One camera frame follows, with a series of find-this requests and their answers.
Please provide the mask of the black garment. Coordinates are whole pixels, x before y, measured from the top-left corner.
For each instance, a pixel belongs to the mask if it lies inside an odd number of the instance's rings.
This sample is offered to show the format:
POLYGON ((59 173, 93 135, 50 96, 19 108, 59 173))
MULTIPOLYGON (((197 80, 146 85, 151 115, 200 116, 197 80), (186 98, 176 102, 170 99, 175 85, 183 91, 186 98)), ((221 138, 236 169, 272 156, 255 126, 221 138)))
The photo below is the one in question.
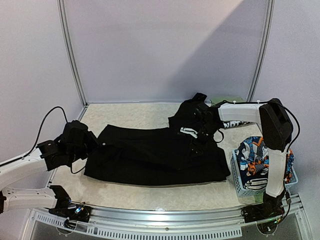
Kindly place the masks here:
POLYGON ((168 127, 133 129, 107 125, 89 155, 84 175, 105 182, 136 186, 176 186, 225 181, 231 174, 225 152, 217 146, 194 152, 191 136, 179 130, 179 120, 198 120, 195 106, 205 103, 197 93, 168 119, 168 127))

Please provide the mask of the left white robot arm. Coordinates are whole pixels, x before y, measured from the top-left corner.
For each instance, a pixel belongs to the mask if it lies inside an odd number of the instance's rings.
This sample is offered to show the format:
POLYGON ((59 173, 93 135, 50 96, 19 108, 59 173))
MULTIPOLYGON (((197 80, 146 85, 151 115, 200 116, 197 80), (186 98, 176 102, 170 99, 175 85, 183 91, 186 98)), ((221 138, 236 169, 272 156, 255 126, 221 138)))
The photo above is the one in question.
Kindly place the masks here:
POLYGON ((49 172, 61 166, 72 167, 86 159, 97 147, 94 135, 47 140, 26 156, 9 159, 0 165, 0 212, 16 209, 46 208, 57 210, 63 217, 74 213, 74 205, 64 188, 51 185, 40 189, 14 189, 9 186, 33 174, 49 172))

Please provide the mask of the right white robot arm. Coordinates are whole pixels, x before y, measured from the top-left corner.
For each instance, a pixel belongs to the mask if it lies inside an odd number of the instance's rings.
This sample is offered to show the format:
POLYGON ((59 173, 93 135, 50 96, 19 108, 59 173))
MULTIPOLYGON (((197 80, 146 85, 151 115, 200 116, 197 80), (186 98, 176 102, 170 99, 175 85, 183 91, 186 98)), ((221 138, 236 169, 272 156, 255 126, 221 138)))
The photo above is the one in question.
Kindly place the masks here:
POLYGON ((261 102, 224 100, 203 110, 197 110, 193 115, 200 120, 202 127, 194 130, 182 126, 179 131, 195 139, 192 143, 195 153, 203 149, 204 143, 222 128, 224 122, 242 121, 259 126, 268 149, 269 170, 265 195, 270 199, 259 206, 258 213, 262 218, 269 218, 278 210, 275 199, 280 199, 285 193, 285 172, 294 130, 289 117, 290 111, 277 98, 261 102))

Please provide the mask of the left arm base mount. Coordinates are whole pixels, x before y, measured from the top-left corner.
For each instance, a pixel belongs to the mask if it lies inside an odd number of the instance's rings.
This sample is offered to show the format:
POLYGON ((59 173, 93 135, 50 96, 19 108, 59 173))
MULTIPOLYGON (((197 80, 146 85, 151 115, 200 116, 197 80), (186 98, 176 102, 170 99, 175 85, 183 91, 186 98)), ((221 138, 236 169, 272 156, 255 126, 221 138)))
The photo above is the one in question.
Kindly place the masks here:
POLYGON ((70 200, 58 200, 55 207, 50 208, 48 212, 70 221, 88 223, 91 218, 92 208, 86 205, 85 202, 72 203, 70 200))

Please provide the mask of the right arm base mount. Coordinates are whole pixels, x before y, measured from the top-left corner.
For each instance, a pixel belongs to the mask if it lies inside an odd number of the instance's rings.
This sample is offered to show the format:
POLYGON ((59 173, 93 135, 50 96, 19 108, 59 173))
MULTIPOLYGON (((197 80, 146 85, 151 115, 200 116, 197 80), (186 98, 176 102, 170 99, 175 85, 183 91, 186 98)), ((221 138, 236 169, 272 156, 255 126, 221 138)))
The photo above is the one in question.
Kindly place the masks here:
POLYGON ((277 225, 287 217, 288 213, 288 211, 285 212, 282 200, 266 200, 263 203, 247 205, 241 209, 241 216, 245 223, 275 219, 273 223, 277 225))

